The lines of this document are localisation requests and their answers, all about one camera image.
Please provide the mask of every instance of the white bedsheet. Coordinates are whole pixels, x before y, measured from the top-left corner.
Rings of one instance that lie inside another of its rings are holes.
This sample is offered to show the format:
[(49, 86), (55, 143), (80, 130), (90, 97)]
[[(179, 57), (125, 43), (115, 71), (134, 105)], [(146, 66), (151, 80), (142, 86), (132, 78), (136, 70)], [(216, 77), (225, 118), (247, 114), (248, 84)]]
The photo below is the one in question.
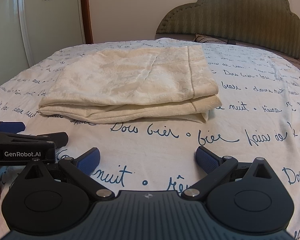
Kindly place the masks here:
[[(199, 145), (219, 156), (232, 155), (239, 162), (264, 157), (292, 196), (295, 212), (288, 232), (299, 239), (300, 71), (271, 52), (202, 44), (223, 102), (210, 111), (207, 124), (143, 119), (94, 125), (38, 113), (39, 101), (58, 73), (88, 53), (193, 44), (163, 38), (62, 49), (0, 87), (0, 121), (24, 122), (24, 134), (67, 132), (69, 143), (59, 150), (57, 159), (77, 157), (98, 147), (101, 161), (92, 177), (115, 193), (120, 189), (183, 191), (205, 175), (194, 160)], [(20, 170), (2, 168), (2, 199)], [(7, 232), (0, 210), (0, 237)]]

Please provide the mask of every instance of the handwritten script pattern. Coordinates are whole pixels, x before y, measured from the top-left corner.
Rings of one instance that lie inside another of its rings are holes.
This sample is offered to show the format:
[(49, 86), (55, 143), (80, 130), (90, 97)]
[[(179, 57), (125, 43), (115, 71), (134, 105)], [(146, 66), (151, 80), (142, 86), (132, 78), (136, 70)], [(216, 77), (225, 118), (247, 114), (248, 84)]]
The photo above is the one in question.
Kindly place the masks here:
[[(91, 177), (115, 193), (121, 189), (182, 192), (204, 176), (194, 161), (200, 145), (241, 162), (262, 156), (293, 198), (295, 215), (288, 231), (300, 239), (300, 71), (271, 52), (201, 44), (223, 103), (210, 111), (205, 125), (167, 119), (96, 125), (38, 112), (39, 101), (63, 69), (91, 53), (193, 44), (164, 38), (62, 49), (0, 86), (0, 121), (24, 122), (24, 134), (67, 132), (69, 143), (56, 152), (57, 160), (98, 147), (101, 161)], [(2, 197), (20, 172), (8, 170), (0, 173)], [(4, 224), (0, 222), (0, 236), (7, 233)]]

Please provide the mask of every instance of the cream fabric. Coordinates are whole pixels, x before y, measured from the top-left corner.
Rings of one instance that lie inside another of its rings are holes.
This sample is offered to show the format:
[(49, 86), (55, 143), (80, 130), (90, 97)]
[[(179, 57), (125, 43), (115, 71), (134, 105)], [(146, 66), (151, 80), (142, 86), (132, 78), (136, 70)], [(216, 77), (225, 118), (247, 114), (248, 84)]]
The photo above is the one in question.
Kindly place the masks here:
[(94, 123), (173, 116), (205, 123), (221, 106), (217, 94), (200, 45), (107, 49), (67, 66), (39, 112)]

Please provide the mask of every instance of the upholstered headboard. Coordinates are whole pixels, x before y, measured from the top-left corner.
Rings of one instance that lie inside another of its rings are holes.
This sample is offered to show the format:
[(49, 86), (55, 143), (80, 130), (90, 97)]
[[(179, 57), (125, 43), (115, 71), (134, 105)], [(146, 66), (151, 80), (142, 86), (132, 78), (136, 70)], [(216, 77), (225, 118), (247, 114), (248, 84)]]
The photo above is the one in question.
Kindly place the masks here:
[(288, 0), (198, 0), (172, 9), (156, 33), (205, 34), (300, 59), (300, 19)]

